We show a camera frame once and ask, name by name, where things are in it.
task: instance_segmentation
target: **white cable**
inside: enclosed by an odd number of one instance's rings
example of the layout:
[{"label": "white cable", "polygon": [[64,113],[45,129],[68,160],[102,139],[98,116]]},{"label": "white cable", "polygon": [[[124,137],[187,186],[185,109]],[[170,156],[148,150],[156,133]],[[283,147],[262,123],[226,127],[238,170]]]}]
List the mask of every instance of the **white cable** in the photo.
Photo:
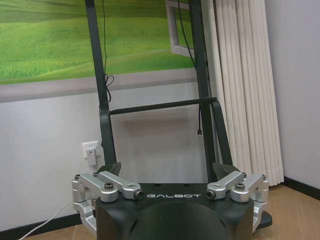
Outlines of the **white cable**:
[{"label": "white cable", "polygon": [[27,236],[29,236],[32,232],[34,232],[35,230],[41,228],[42,226],[46,225],[48,222],[50,222],[52,219],[54,219],[66,206],[68,206],[70,203],[72,202],[72,200],[68,201],[65,205],[63,205],[59,211],[56,212],[55,215],[53,215],[48,221],[42,223],[41,225],[35,227],[34,229],[32,229],[30,232],[28,232],[26,235],[24,235],[22,238],[20,238],[19,240],[22,240],[24,238],[26,238]]}]

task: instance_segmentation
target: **metal arm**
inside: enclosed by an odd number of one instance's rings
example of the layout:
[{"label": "metal arm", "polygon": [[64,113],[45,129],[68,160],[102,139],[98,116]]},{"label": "metal arm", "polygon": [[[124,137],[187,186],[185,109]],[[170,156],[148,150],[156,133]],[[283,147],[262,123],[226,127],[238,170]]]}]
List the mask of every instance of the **metal arm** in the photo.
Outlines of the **metal arm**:
[{"label": "metal arm", "polygon": [[100,198],[110,203],[118,199],[118,191],[126,199],[139,199],[143,191],[138,183],[126,181],[108,171],[78,174],[72,180],[73,208],[80,213],[82,223],[97,236],[97,222],[87,200]]},{"label": "metal arm", "polygon": [[254,232],[261,222],[262,212],[267,209],[269,182],[263,174],[253,174],[246,177],[245,173],[233,171],[217,182],[207,185],[207,197],[211,200],[223,199],[227,191],[230,198],[238,203],[246,203],[249,198],[254,202],[253,226]]}]

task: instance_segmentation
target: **black cable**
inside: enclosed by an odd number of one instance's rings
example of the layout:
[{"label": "black cable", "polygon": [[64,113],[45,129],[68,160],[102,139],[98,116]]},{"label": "black cable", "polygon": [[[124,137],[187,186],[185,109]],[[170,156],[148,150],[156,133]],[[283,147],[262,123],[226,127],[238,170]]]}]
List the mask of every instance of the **black cable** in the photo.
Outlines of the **black cable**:
[{"label": "black cable", "polygon": [[101,99],[99,100],[99,111],[101,109],[101,104],[103,103],[104,97],[106,96],[106,103],[111,102],[111,93],[109,91],[109,86],[114,82],[115,77],[107,74],[107,36],[106,36],[106,11],[105,11],[105,1],[102,1],[102,10],[103,10],[103,41],[104,41],[104,65],[103,70],[104,74],[102,79],[104,81],[104,91],[102,93]]},{"label": "black cable", "polygon": [[103,10],[103,40],[104,40],[104,72],[106,72],[107,66],[107,38],[106,38],[106,12],[105,12],[105,1],[102,1],[102,10]]},{"label": "black cable", "polygon": [[[187,40],[187,36],[186,36],[186,32],[185,32],[185,28],[184,28],[184,24],[182,22],[182,15],[181,15],[181,8],[180,8],[180,0],[177,0],[177,3],[178,3],[178,13],[179,13],[179,19],[180,19],[180,25],[181,25],[181,30],[182,30],[182,34],[183,34],[183,38],[184,38],[184,41],[185,41],[185,44],[186,44],[186,47],[188,48],[188,52],[189,52],[189,55],[190,55],[190,58],[192,60],[192,64],[194,66],[194,69],[196,69],[196,62],[194,60],[194,58],[192,57],[192,54],[191,54],[191,49],[189,47],[189,44],[188,44],[188,40]],[[202,130],[201,130],[201,109],[200,109],[200,105],[198,107],[198,121],[199,121],[199,127],[198,127],[198,135],[201,136],[202,135]]]},{"label": "black cable", "polygon": [[190,47],[189,47],[188,40],[187,40],[187,36],[186,36],[186,32],[185,32],[185,28],[184,28],[184,24],[183,24],[183,22],[182,22],[181,8],[180,8],[180,0],[177,0],[177,2],[178,2],[178,12],[179,12],[179,19],[180,19],[180,25],[181,25],[181,30],[182,30],[183,38],[184,38],[186,47],[188,48],[188,52],[189,52],[190,58],[191,58],[191,60],[192,60],[193,66],[194,66],[194,68],[196,68],[196,63],[195,63],[194,58],[192,57],[191,49],[190,49]]}]

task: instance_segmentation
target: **wall outlet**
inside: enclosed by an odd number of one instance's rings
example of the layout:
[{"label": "wall outlet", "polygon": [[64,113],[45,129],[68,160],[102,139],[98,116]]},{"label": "wall outlet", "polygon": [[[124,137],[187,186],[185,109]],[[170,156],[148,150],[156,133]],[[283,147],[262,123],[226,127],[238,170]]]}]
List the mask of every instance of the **wall outlet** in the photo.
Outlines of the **wall outlet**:
[{"label": "wall outlet", "polygon": [[88,159],[87,151],[95,150],[95,156],[101,156],[101,149],[99,141],[89,141],[82,143],[82,154],[84,159]]}]

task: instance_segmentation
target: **black metal frame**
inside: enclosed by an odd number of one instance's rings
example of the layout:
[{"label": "black metal frame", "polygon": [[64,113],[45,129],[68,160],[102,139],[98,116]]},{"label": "black metal frame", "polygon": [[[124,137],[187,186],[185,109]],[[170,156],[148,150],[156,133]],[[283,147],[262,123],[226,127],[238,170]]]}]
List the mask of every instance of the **black metal frame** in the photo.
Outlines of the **black metal frame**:
[{"label": "black metal frame", "polygon": [[130,107],[116,110],[109,110],[107,94],[104,93],[105,81],[104,65],[101,52],[99,29],[95,9],[95,0],[85,0],[87,20],[89,26],[92,56],[94,62],[96,85],[100,106],[100,128],[103,143],[103,152],[105,164],[116,163],[116,152],[111,125],[111,115],[150,111],[156,109],[174,108],[187,105],[199,104],[201,110],[201,122],[203,128],[204,151],[206,158],[207,177],[209,182],[217,181],[217,176],[213,169],[213,163],[216,162],[215,143],[213,132],[213,119],[217,130],[222,162],[232,165],[231,153],[225,128],[224,117],[218,100],[211,97],[210,80],[208,72],[206,44],[204,35],[204,26],[202,21],[201,0],[189,0],[189,11],[191,20],[191,29],[193,37],[193,49],[195,58],[195,70],[198,83],[199,99],[169,102],[155,105]]}]

